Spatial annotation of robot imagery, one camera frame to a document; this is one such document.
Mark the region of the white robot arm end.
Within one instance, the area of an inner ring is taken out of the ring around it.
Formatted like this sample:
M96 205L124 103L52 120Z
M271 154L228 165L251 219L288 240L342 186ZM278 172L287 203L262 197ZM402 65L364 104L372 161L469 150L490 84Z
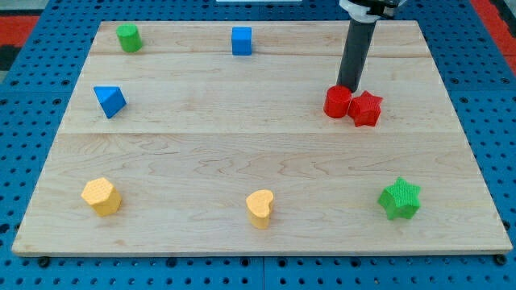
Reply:
M339 0L349 16L360 23L374 23L378 19L392 19L406 0Z

